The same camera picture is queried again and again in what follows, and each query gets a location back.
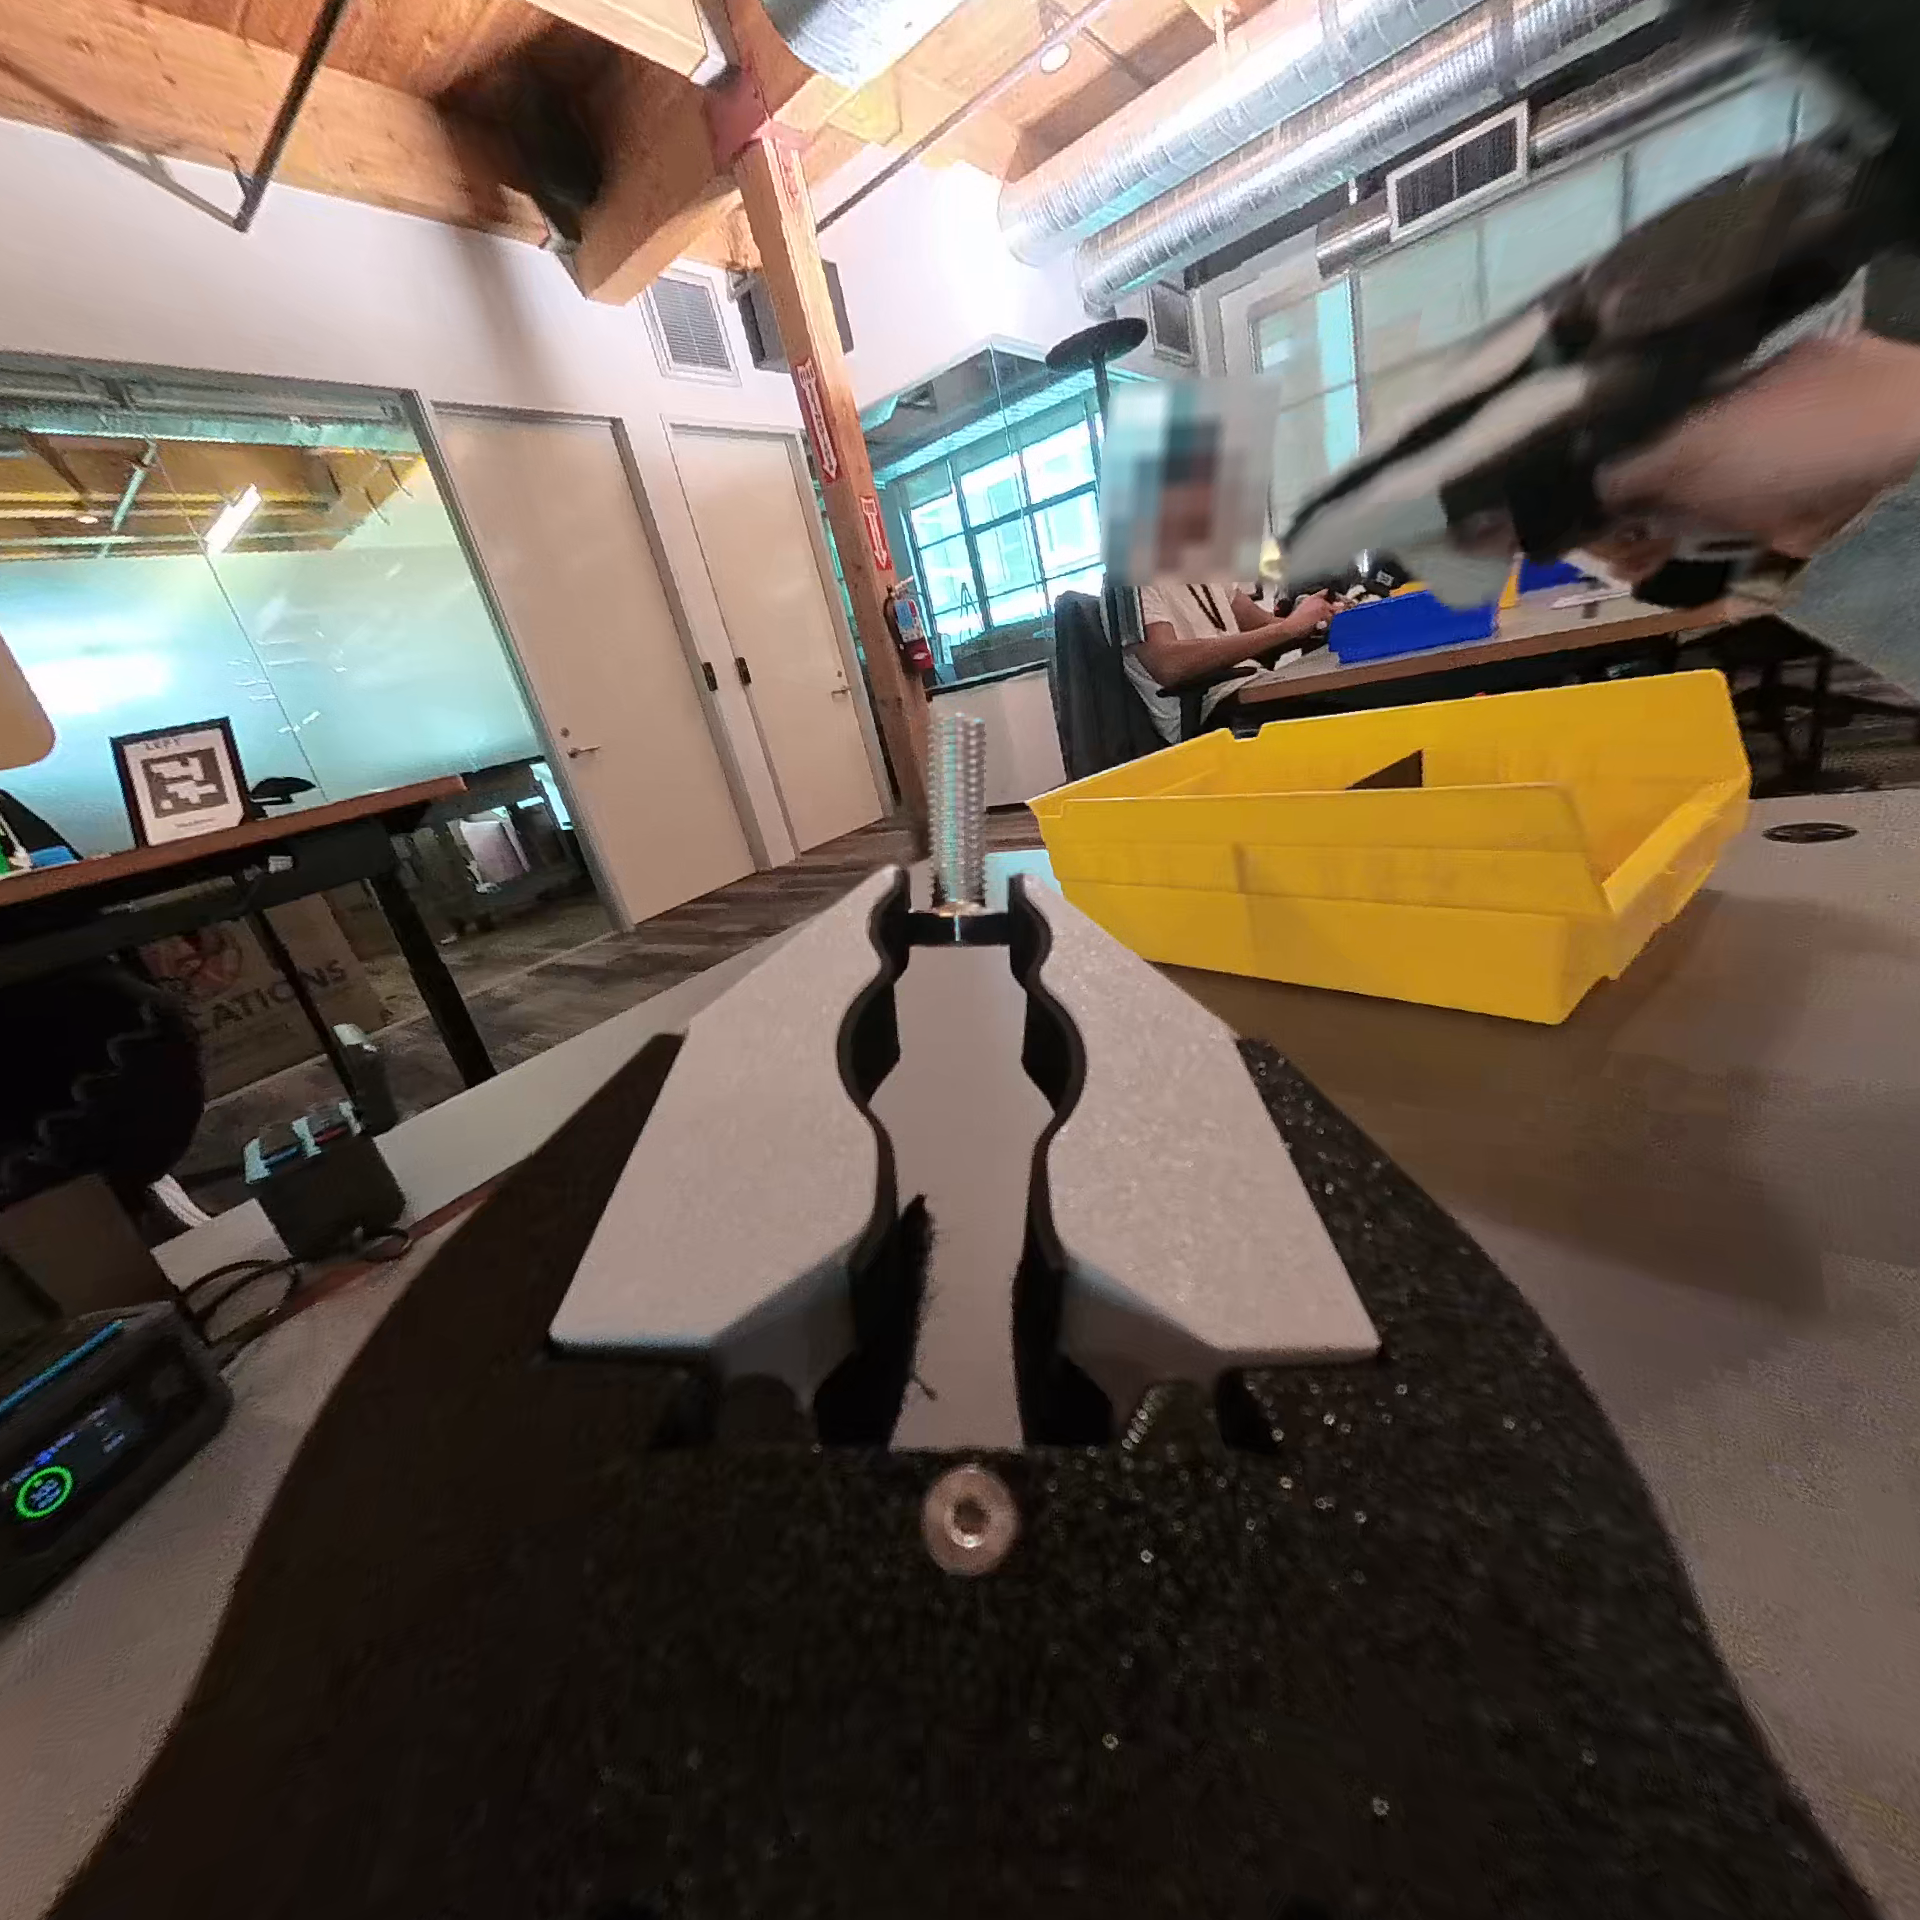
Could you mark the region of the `person's right hand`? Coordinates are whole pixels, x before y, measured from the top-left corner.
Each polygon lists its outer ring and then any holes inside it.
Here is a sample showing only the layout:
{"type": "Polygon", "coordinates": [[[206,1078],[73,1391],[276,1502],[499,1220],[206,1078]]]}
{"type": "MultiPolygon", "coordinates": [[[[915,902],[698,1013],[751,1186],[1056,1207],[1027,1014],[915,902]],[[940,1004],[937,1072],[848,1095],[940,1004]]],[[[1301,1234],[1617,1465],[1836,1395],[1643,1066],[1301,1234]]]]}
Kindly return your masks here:
{"type": "Polygon", "coordinates": [[[1916,469],[1916,347],[1812,337],[1596,469],[1617,526],[1722,535],[1809,561],[1916,469]]]}

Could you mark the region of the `blue plastic bin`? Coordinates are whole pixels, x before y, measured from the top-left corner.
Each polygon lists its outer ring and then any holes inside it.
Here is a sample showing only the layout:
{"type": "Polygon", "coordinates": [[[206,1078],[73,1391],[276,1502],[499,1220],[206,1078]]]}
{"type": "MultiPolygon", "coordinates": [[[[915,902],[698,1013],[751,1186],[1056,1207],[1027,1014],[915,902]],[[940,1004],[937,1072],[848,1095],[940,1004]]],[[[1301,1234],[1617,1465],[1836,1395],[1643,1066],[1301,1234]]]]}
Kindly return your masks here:
{"type": "Polygon", "coordinates": [[[1450,607],[1428,590],[1353,601],[1329,619],[1329,654],[1342,665],[1401,659],[1497,637],[1500,601],[1450,607]]]}

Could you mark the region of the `framed marker tag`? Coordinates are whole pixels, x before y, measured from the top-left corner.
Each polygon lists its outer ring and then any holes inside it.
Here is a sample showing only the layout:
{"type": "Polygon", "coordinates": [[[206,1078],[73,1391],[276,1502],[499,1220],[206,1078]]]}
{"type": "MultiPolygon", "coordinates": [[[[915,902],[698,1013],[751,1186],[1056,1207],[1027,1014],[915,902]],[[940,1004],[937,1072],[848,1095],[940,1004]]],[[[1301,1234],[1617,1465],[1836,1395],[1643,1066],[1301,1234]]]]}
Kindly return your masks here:
{"type": "Polygon", "coordinates": [[[178,847],[257,819],[224,714],[113,735],[108,763],[137,851],[178,847]]]}

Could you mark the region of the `black rolling chair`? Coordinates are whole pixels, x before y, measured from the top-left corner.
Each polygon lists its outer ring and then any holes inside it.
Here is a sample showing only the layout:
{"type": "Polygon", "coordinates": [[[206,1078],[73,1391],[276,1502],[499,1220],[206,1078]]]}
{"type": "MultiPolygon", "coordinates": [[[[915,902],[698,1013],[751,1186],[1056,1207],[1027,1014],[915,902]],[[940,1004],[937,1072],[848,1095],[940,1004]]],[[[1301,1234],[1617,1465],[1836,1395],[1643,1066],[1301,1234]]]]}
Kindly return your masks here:
{"type": "Polygon", "coordinates": [[[140,1212],[206,1107],[181,1000],[123,964],[3,987],[3,1205],[98,1180],[140,1212]]]}

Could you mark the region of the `dark wooden desk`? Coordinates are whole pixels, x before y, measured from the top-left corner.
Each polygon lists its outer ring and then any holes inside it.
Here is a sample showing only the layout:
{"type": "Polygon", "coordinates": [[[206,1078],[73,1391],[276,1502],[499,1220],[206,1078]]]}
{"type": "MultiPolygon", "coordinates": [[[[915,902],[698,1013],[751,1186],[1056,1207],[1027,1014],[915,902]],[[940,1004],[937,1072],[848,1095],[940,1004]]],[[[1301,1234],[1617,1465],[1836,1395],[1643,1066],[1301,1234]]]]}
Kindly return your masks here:
{"type": "Polygon", "coordinates": [[[396,836],[466,802],[466,780],[441,776],[384,794],[296,809],[165,847],[120,851],[3,878],[3,987],[34,983],[84,964],[246,923],[321,1044],[340,1089],[349,1056],[324,1020],[269,912],[365,883],[441,1048],[466,1089],[496,1066],[466,1002],[399,877],[396,836]]]}

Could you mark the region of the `yellow plastic bin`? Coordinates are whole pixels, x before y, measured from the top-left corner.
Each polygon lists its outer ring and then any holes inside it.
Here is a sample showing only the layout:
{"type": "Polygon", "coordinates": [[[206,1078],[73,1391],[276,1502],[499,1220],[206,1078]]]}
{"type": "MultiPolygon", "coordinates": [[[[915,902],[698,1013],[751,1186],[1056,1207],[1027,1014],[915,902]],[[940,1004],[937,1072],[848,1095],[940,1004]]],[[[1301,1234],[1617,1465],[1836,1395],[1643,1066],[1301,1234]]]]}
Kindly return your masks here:
{"type": "Polygon", "coordinates": [[[1029,799],[1149,964],[1562,1026],[1747,829],[1715,669],[1212,730],[1029,799]]]}

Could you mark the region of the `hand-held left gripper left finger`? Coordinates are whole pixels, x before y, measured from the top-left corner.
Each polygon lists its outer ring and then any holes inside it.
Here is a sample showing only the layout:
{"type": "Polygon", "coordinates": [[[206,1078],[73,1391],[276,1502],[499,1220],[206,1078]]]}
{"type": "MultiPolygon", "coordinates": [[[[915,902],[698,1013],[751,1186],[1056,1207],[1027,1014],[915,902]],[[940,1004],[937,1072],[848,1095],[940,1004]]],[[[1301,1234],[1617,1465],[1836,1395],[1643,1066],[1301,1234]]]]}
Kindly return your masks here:
{"type": "Polygon", "coordinates": [[[857,1026],[892,1018],[901,868],[794,929],[693,1014],[548,1324],[564,1356],[829,1379],[857,1348],[851,1278],[892,1229],[895,1173],[857,1026]]]}

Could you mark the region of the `cardboard box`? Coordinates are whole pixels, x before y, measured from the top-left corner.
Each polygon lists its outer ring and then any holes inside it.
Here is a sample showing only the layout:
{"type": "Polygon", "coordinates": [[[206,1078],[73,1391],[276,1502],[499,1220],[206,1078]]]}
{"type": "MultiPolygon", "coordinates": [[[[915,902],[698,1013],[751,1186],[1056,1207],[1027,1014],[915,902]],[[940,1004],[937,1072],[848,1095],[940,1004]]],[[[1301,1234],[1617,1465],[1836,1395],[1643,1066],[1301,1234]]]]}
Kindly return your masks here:
{"type": "MultiPolygon", "coordinates": [[[[387,1004],[324,897],[275,904],[266,926],[329,1026],[353,1026],[366,1034],[387,1026],[387,1004]]],[[[137,960],[192,1020],[210,1098],[321,1055],[299,997],[259,948],[255,926],[224,923],[169,933],[140,948],[137,960]]]]}

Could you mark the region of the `black power station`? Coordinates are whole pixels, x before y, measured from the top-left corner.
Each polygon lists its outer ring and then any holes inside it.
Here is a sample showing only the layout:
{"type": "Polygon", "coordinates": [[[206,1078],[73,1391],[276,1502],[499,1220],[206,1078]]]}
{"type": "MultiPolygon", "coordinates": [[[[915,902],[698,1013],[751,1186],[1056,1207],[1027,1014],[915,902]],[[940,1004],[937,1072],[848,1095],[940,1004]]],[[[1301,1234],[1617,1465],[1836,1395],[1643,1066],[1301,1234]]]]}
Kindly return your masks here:
{"type": "Polygon", "coordinates": [[[3,1345],[3,1620],[20,1620],[228,1422],[174,1303],[59,1318],[3,1345]]]}

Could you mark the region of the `wooden post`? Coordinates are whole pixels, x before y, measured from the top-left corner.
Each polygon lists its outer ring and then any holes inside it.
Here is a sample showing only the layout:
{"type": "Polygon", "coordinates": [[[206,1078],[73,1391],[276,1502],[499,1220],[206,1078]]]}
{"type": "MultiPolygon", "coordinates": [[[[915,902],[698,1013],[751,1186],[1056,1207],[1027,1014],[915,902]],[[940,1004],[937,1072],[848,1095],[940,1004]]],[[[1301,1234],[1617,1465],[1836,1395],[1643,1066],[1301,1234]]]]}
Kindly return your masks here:
{"type": "Polygon", "coordinates": [[[926,701],[889,626],[895,590],[892,547],[879,518],[872,464],[857,418],[851,367],[794,140],[774,121],[761,125],[735,156],[735,183],[822,476],[825,512],[844,586],[851,590],[857,642],[872,687],[879,735],[899,783],[899,802],[915,847],[926,851],[926,701]]]}

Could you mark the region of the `black office chair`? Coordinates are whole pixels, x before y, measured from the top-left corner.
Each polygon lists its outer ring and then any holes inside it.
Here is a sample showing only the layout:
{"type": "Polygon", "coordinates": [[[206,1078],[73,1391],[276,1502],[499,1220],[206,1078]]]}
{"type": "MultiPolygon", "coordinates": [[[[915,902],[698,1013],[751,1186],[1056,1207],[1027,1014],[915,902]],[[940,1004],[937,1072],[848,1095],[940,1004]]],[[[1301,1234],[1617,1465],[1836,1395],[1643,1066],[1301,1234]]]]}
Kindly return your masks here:
{"type": "Polygon", "coordinates": [[[1046,687],[1065,783],[1107,774],[1167,747],[1154,711],[1107,637],[1102,600],[1065,590],[1052,601],[1046,687]]]}

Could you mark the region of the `silver ventilation duct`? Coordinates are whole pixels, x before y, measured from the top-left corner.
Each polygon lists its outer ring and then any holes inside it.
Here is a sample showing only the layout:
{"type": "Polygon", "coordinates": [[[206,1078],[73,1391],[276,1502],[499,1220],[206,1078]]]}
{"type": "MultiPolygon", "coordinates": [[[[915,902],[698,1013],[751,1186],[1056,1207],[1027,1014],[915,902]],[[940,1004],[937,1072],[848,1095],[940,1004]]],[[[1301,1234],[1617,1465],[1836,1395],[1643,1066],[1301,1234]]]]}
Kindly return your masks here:
{"type": "Polygon", "coordinates": [[[997,194],[997,237],[1070,258],[1102,313],[1526,85],[1665,3],[1270,3],[997,194]]]}

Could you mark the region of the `wooden work table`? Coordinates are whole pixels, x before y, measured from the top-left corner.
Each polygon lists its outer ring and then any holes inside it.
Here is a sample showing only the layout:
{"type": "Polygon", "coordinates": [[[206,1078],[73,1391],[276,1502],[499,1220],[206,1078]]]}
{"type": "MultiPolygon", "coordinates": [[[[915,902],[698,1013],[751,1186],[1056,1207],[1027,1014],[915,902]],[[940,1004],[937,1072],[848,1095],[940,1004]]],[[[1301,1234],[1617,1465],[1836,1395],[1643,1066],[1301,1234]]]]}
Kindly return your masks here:
{"type": "Polygon", "coordinates": [[[1237,687],[1240,706],[1295,706],[1333,698],[1362,687],[1386,687],[1432,672],[1459,672],[1474,666],[1505,666],[1508,659],[1547,659],[1560,654],[1591,654],[1614,643],[1638,643],[1654,637],[1683,637],[1767,616],[1773,601],[1751,593],[1721,597],[1694,609],[1663,609],[1632,597],[1600,600],[1594,613],[1549,607],[1526,597],[1519,607],[1500,613],[1491,637],[1428,647],[1420,654],[1399,654],[1387,659],[1297,659],[1275,666],[1237,687]]]}

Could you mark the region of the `silver hex bolt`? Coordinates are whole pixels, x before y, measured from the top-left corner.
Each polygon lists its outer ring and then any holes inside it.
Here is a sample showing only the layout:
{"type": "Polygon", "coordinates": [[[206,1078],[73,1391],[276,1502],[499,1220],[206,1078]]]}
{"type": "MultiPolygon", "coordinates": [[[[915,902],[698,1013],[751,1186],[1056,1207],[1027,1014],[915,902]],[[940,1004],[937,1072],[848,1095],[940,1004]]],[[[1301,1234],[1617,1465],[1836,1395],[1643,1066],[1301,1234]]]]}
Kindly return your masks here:
{"type": "Polygon", "coordinates": [[[985,721],[934,714],[926,730],[926,860],[934,912],[985,912],[985,721]]]}

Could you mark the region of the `black charger box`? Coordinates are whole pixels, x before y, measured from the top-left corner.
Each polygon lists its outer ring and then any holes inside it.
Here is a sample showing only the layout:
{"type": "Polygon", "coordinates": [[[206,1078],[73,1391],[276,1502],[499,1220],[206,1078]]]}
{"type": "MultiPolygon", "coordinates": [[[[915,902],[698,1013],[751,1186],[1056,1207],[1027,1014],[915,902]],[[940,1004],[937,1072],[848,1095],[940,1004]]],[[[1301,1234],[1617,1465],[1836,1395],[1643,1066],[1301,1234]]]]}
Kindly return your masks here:
{"type": "Polygon", "coordinates": [[[399,1181],[349,1098],[324,1098],[255,1134],[241,1173],[299,1265],[352,1253],[404,1218],[399,1181]]]}

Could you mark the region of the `white wall vent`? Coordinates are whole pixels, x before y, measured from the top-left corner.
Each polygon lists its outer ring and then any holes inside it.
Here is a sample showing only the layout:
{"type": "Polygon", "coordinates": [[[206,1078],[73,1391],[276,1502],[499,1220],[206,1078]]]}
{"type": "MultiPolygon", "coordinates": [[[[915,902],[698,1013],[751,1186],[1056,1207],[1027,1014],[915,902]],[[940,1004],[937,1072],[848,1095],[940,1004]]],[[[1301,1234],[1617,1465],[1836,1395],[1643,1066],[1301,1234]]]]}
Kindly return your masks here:
{"type": "Polygon", "coordinates": [[[641,295],[659,375],[679,382],[737,382],[723,304],[705,275],[659,275],[641,295]]]}

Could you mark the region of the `white door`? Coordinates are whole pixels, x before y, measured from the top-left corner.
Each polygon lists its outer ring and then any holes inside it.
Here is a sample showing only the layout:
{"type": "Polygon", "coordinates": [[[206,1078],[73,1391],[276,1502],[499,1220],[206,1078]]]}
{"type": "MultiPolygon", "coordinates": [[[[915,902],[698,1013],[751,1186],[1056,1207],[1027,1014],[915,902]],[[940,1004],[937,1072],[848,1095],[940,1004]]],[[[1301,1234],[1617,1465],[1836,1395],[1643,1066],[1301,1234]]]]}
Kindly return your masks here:
{"type": "Polygon", "coordinates": [[[626,424],[428,409],[456,526],[617,929],[758,870],[626,424]]]}
{"type": "Polygon", "coordinates": [[[666,438],[791,851],[876,826],[889,805],[799,438],[693,421],[666,438]]]}

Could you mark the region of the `white cabinet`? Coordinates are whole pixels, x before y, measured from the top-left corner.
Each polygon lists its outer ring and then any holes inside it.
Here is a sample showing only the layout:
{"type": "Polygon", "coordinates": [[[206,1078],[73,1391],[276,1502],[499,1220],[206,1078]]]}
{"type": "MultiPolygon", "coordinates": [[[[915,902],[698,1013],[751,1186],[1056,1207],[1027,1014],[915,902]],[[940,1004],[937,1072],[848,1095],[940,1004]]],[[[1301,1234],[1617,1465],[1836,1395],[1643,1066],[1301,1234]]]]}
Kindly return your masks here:
{"type": "Polygon", "coordinates": [[[985,809],[1027,805],[1070,783],[1042,665],[934,687],[926,718],[968,714],[985,730],[985,809]]]}

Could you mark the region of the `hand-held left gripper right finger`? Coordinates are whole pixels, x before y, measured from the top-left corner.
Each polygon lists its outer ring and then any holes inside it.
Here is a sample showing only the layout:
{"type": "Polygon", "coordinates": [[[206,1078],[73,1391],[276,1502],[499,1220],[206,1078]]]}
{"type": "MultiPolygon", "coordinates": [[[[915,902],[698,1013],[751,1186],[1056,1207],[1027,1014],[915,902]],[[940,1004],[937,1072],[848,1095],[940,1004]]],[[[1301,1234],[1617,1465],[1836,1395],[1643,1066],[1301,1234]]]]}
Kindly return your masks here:
{"type": "Polygon", "coordinates": [[[1233,1032],[1046,878],[1015,877],[1056,1348],[1093,1379],[1359,1364],[1379,1332],[1233,1032]]]}

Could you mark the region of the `black wall speaker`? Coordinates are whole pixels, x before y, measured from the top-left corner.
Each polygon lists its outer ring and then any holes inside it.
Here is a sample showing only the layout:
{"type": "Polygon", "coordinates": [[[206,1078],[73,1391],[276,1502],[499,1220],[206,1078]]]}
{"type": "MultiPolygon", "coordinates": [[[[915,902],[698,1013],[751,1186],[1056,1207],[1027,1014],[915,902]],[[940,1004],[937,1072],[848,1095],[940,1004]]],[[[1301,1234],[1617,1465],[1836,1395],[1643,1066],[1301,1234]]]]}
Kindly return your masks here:
{"type": "MultiPolygon", "coordinates": [[[[825,258],[829,304],[838,327],[838,345],[844,356],[852,347],[851,313],[844,304],[844,285],[838,265],[825,258]]],[[[780,342],[780,317],[764,275],[728,275],[728,295],[737,309],[737,323],[758,372],[789,375],[786,347],[780,342]]]]}

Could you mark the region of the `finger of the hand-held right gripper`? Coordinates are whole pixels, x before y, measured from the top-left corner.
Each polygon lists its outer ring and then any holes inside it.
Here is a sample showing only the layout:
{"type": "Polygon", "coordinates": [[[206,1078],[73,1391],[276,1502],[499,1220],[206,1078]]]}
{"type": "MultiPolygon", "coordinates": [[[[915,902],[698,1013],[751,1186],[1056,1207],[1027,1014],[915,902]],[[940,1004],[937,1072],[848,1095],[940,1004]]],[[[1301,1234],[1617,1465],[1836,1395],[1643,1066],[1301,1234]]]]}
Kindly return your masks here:
{"type": "Polygon", "coordinates": [[[1373,555],[1447,607],[1497,601],[1518,552],[1518,458],[1514,436],[1401,436],[1373,447],[1289,521],[1289,578],[1309,583],[1373,555]]]}
{"type": "Polygon", "coordinates": [[[1509,497],[1594,494],[1584,436],[1594,299],[1536,299],[1447,365],[1420,402],[1342,466],[1342,497],[1411,487],[1509,497]]]}

